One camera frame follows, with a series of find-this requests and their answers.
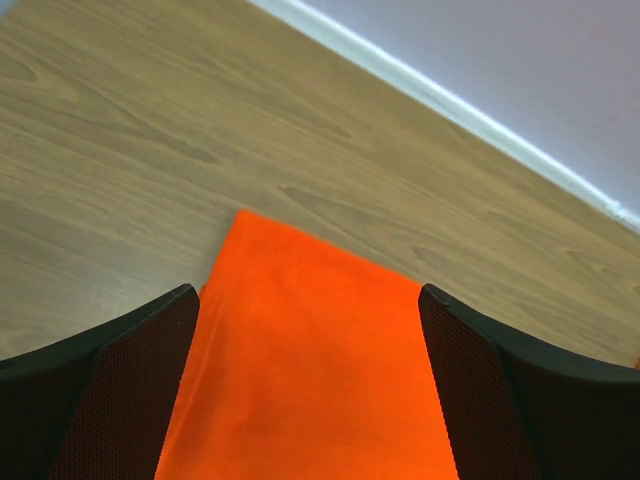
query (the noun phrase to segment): white baseboard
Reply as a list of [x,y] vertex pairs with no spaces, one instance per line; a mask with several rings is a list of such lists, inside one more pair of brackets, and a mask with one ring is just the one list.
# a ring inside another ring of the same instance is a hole
[[561,188],[640,232],[640,218],[561,162],[371,42],[299,0],[250,0],[378,78],[482,138]]

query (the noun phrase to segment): gray wall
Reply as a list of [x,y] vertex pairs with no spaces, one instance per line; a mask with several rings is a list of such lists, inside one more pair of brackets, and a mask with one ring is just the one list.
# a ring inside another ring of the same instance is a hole
[[640,213],[637,0],[305,0]]

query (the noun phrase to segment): wood table surface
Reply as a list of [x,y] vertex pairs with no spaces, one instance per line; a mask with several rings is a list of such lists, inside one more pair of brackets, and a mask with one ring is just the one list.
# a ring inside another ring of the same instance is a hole
[[640,238],[237,0],[0,19],[0,358],[206,279],[238,208],[570,350],[640,355]]

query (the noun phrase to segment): black object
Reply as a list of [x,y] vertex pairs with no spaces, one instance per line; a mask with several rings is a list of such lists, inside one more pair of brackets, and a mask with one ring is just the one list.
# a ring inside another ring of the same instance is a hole
[[640,372],[538,340],[433,285],[419,307],[461,480],[640,479]]
[[152,480],[198,308],[183,285],[0,362],[0,478]]

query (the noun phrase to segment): red-orange towel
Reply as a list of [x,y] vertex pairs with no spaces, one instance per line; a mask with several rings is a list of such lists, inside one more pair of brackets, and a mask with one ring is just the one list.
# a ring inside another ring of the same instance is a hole
[[457,479],[419,291],[241,211],[202,292],[156,479]]

